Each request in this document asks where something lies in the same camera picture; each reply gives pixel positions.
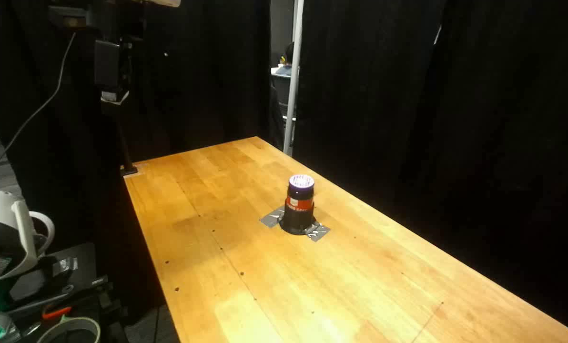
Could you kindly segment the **white VR headset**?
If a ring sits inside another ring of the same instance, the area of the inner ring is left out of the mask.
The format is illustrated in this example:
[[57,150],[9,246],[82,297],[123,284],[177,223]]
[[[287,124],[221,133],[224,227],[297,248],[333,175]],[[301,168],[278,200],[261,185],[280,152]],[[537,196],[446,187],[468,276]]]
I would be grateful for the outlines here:
[[13,267],[0,271],[0,282],[21,276],[45,255],[55,238],[55,223],[42,211],[32,211],[26,202],[0,190],[0,253],[19,255]]

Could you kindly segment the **grey duct tape right piece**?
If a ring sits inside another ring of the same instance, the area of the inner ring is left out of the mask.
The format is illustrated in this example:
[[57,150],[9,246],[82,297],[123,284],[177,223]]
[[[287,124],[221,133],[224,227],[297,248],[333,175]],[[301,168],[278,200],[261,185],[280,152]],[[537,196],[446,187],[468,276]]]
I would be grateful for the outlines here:
[[322,223],[312,223],[310,227],[305,229],[305,234],[312,240],[318,242],[329,232],[329,229]]

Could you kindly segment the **white metal pole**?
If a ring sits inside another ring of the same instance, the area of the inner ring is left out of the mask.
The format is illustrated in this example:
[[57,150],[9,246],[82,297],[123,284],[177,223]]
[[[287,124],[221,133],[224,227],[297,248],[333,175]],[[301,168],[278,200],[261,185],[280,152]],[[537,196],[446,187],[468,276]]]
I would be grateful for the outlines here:
[[305,0],[293,2],[293,36],[291,36],[291,67],[289,67],[289,91],[287,91],[287,112],[284,124],[284,152],[293,154],[293,124],[295,124],[295,103],[299,88],[299,63],[301,63],[301,44],[303,44],[303,11]]

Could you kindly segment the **grey duct tape piece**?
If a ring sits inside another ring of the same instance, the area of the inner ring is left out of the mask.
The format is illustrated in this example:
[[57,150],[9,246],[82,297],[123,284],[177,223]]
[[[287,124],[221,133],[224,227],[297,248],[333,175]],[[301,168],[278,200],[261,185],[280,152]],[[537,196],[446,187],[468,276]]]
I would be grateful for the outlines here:
[[312,240],[318,242],[329,232],[329,229],[322,223],[312,223],[310,227],[305,229],[305,234]]
[[261,217],[261,223],[268,229],[276,227],[280,223],[280,219],[284,217],[284,210],[276,208],[270,213]]

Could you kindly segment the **grey duct tape left piece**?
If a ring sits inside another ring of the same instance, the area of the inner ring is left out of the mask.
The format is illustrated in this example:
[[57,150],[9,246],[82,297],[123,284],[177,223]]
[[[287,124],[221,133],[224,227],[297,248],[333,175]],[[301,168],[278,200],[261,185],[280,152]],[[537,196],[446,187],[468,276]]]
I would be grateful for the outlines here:
[[276,227],[280,223],[280,219],[284,217],[284,210],[276,208],[270,213],[261,217],[261,223],[268,229]]

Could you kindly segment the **black curtain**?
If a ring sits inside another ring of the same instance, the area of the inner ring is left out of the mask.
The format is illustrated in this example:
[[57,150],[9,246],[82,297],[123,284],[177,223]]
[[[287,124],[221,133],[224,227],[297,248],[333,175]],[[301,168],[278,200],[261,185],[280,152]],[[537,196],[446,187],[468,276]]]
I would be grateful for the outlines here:
[[568,326],[568,0],[306,0],[305,164]]

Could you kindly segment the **dark upside-down cup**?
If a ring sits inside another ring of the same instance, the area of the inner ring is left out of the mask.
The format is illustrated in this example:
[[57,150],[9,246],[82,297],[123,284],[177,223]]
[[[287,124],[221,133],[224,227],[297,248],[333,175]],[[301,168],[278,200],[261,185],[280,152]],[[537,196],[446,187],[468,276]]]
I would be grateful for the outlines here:
[[287,179],[284,215],[280,227],[291,234],[303,234],[314,223],[314,179],[295,173]]

